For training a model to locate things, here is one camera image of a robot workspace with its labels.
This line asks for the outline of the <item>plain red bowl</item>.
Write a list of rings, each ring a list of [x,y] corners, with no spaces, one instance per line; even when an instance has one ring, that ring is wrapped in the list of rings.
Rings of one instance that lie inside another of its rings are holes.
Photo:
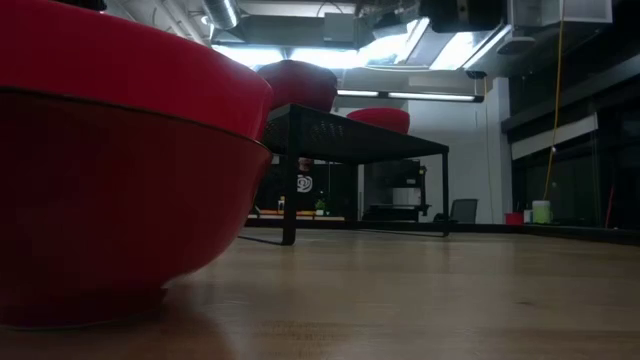
[[[52,0],[0,0],[0,87],[145,109],[254,140],[273,97],[256,72],[210,48]]]
[[[410,115],[401,109],[397,108],[363,108],[352,111],[347,114],[347,117],[352,120],[368,121],[368,122],[409,122]]]

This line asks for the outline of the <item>red bowl floral interior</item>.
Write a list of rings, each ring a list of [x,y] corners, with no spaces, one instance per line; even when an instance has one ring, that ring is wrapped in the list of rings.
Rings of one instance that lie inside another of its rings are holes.
[[[297,104],[311,109],[330,112],[337,96],[334,87],[285,87],[273,89],[271,109]]]
[[[260,75],[275,92],[292,90],[295,87],[326,86],[337,88],[337,77],[329,69],[308,62],[282,60],[261,67]]]
[[[0,325],[59,328],[159,305],[223,253],[271,152],[197,122],[0,90]]]

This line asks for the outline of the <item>person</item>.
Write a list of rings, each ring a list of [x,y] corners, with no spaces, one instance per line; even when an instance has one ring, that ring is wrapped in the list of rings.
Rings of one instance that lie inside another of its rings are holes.
[[[315,199],[314,191],[314,160],[300,157],[298,159],[296,189],[298,201],[310,206]]]

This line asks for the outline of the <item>black perforated metal shelf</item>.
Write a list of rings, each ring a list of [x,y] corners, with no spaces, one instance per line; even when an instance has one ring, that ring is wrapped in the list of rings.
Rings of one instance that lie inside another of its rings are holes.
[[[442,235],[449,235],[449,147],[437,142],[401,134],[343,116],[288,104],[270,112],[262,143],[284,158],[285,205],[280,246],[296,241],[297,173],[301,157],[337,162],[350,167],[352,211],[345,217],[347,230],[384,229],[383,223],[358,219],[358,167],[365,164],[439,155],[442,173]]]

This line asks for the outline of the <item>black machine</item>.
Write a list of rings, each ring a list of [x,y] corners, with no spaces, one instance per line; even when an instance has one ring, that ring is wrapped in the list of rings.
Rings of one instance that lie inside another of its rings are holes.
[[[427,215],[427,170],[419,160],[374,163],[363,171],[363,221],[419,222]]]

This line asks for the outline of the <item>long ceiling light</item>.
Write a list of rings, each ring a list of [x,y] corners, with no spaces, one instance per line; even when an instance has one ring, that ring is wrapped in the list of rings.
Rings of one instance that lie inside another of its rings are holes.
[[[377,98],[394,100],[415,100],[415,101],[440,101],[440,102],[463,102],[481,103],[485,97],[482,95],[460,95],[445,93],[423,93],[423,92],[387,92],[369,90],[346,90],[339,89],[337,95],[340,97],[353,98]]]

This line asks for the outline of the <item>grey office chair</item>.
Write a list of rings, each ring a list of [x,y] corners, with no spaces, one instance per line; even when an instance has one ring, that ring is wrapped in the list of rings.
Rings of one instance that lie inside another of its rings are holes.
[[[445,216],[444,213],[437,213],[433,221],[435,223],[448,221],[451,223],[475,224],[477,207],[477,199],[456,199],[448,208],[448,216]]]

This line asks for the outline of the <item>green white container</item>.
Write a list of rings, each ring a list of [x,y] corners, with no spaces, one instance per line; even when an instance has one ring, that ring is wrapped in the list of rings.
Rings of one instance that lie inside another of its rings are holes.
[[[552,217],[550,201],[535,200],[532,202],[532,222],[534,224],[550,224]]]

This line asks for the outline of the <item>silver round air duct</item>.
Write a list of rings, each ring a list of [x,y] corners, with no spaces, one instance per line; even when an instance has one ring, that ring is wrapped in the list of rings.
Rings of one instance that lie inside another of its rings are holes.
[[[202,0],[207,17],[216,29],[236,27],[241,19],[237,0]]]

